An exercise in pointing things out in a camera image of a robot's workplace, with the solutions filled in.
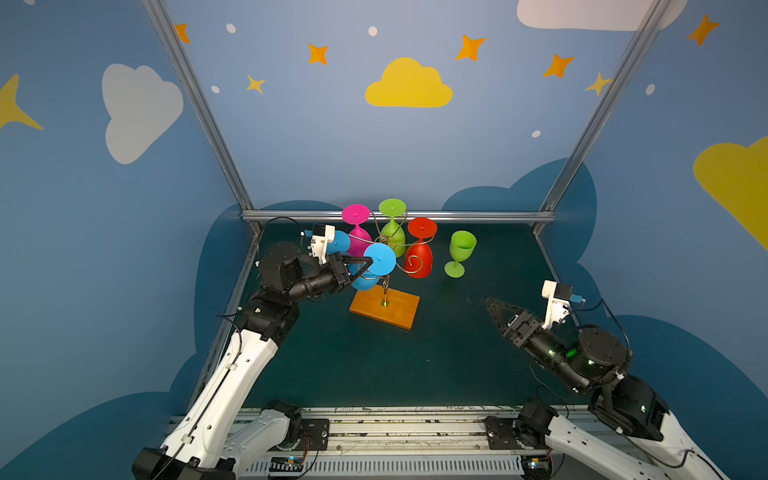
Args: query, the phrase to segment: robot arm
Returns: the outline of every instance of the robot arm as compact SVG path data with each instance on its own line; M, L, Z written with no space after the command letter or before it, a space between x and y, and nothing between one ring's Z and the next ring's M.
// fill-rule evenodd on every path
M496 327L515 348L523 349L575 393L591 395L588 410L657 464L640 462L601 442L540 402L526 403L515 420L514 440L533 448L548 446L617 480L665 475L672 480L727 480L686 434L667 403L628 373L632 352L615 336L599 326L579 326L576 340L566 345L528 310L498 300L486 305Z
M290 447L299 438L299 409L271 402L258 419L227 441L253 384L299 318L298 302L344 290L372 265L368 257L326 255L320 240L333 241L333 228L316 225L315 230L318 247L310 246L313 256L301 255L296 245L282 242L261 260L259 292L234 320L237 331L221 362L161 448L144 449L136 458L132 470L137 480L234 480L268 449L281 443ZM310 265L308 272L302 260ZM355 274L349 271L351 265L358 266Z

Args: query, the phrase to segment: metal pole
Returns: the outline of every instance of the metal pole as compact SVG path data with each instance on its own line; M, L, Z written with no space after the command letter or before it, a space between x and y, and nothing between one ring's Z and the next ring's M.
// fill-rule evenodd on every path
M141 2L144 4L144 8L147 9L152 25L157 31L157 35L163 42L163 46L168 53L170 62L173 64L174 70L176 70L176 74L179 76L179 80L181 80L181 84L187 92L190 103L197 113L197 117L200 119L200 124L202 124L203 130L205 130L205 134L210 142L210 146L214 149L214 153L219 159L219 163L224 170L224 174L227 176L227 180L232 186L232 191L235 193L235 197L240 203L240 207L243 208L243 210L252 210L253 203L250 201L243 178L237 170L237 166L235 165L235 161L232 158L232 154L230 153L226 142L224 142L224 137L221 134L221 130L219 130L219 126L216 123L210 105L208 105L208 102L205 99L203 90L200 87L200 82L197 80L194 69L192 69L190 59L184 51L184 46L181 44L181 40L179 40L179 37L176 34L176 28L174 27L168 9L165 7L164 1L141 0Z
M563 194L573 180L576 171L581 166L582 162L584 162L584 159L587 157L594 141L597 140L605 122L616 107L616 104L621 98L621 94L627 89L634 72L637 70L640 62L654 42L656 34L659 32L661 19L670 3L671 0L654 0L649 7L648 12L645 14L645 18L643 18L640 27L637 29L637 33L634 34L634 37L624 53L624 57L622 57L618 67L616 67L611 83L608 85L608 90L600 97L600 101L598 101L597 107L592 111L587 126L584 128L584 131L581 132L581 136L579 137L578 142L576 142L571 155L565 161L557 180L554 181L552 188L549 190L549 194L547 194L544 203L541 205L541 211L554 211L554 208L563 197ZM544 223L537 222L534 225L533 231L538 235L542 228L544 228Z
M442 210L415 210L407 212L408 218L428 217L442 223L549 223L554 212L461 212ZM376 216L387 217L376 212ZM249 222L269 220L274 217L290 217L299 222L341 223L341 210L245 210L243 219Z

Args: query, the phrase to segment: orange wooden block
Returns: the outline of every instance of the orange wooden block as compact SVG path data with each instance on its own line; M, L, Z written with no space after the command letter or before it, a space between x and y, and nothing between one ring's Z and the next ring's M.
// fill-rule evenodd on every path
M389 306L383 306L382 300L384 300L384 287L376 285L367 292L358 292L349 311L410 330L413 326L413 317L416 316L416 308L419 307L419 298L410 293L389 289L387 292Z

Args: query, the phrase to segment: glass base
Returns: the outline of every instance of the glass base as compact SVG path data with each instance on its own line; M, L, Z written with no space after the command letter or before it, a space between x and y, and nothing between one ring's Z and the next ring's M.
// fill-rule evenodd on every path
M448 262L445 264L445 274L453 278L459 278L464 275L464 266L459 262Z

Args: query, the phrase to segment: wall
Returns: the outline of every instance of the wall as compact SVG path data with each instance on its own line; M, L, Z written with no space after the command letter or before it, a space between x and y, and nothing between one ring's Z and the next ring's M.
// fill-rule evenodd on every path
M720 25L689 38L705 15ZM561 280L608 301L634 371L734 479L768 466L743 461L768 429L767 15L757 0L690 0L541 233ZM580 318L605 321L595 313Z
M537 210L503 190L571 152L650 0L625 3L167 6L258 208Z
M3 2L0 45L0 478L132 478L250 232L139 0Z

